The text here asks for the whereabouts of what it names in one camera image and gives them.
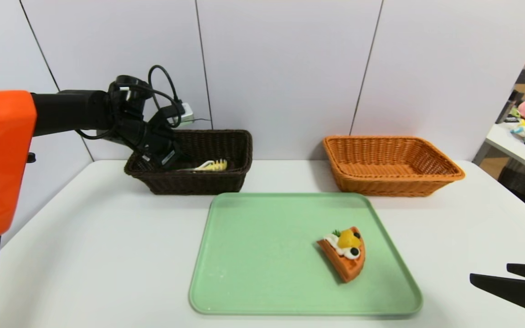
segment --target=cake slice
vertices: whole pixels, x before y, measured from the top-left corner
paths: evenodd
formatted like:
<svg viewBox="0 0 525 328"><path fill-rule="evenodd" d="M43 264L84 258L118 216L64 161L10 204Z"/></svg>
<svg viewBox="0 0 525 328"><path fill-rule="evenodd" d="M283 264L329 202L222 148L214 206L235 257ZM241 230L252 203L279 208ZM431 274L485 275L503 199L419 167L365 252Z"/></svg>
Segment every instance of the cake slice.
<svg viewBox="0 0 525 328"><path fill-rule="evenodd" d="M336 230L317 243L344 282L351 282L364 268L366 247L358 228Z"/></svg>

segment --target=yellow brush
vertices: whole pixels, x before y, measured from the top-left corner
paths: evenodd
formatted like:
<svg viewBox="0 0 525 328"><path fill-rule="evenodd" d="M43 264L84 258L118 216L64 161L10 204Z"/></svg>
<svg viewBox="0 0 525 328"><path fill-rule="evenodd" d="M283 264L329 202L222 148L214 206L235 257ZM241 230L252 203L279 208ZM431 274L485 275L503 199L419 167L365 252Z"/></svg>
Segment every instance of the yellow brush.
<svg viewBox="0 0 525 328"><path fill-rule="evenodd" d="M225 159L209 160L207 163L195 168L194 171L224 171L228 167L228 162Z"/></svg>

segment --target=green tray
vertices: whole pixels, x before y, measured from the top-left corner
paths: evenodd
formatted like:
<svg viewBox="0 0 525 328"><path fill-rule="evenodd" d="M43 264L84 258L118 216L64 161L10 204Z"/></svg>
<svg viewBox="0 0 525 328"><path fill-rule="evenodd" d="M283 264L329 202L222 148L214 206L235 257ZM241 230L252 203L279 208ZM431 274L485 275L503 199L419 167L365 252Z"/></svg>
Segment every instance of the green tray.
<svg viewBox="0 0 525 328"><path fill-rule="evenodd" d="M319 245L357 226L366 263L344 284ZM421 309L417 283L363 196L352 193L217 196L190 287L212 315L407 315Z"/></svg>

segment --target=wicker basket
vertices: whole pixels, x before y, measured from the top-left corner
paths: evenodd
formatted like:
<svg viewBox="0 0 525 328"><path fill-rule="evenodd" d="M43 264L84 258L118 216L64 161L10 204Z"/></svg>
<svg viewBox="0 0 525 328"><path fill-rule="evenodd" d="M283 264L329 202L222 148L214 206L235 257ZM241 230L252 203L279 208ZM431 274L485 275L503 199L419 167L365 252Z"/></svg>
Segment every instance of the wicker basket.
<svg viewBox="0 0 525 328"><path fill-rule="evenodd" d="M181 130L175 137L187 155L167 170L155 168L138 154L125 165L125 173L143 181L155 195L218 195L238 192L252 164L252 136L245 130ZM225 159L227 170L193 172L207 160Z"/></svg>
<svg viewBox="0 0 525 328"><path fill-rule="evenodd" d="M420 138L331 136L323 146L341 191L427 196L465 177L446 155Z"/></svg>

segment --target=yellow fruit topping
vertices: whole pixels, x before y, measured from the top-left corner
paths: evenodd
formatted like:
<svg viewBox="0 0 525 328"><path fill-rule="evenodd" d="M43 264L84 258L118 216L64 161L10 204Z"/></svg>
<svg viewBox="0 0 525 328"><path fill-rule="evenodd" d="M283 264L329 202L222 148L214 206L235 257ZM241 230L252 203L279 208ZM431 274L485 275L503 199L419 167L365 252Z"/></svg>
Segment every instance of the yellow fruit topping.
<svg viewBox="0 0 525 328"><path fill-rule="evenodd" d="M360 247L360 240L354 236L354 232L351 229L347 229L341 232L340 238L337 241L337 246L339 248L348 248L348 247Z"/></svg>

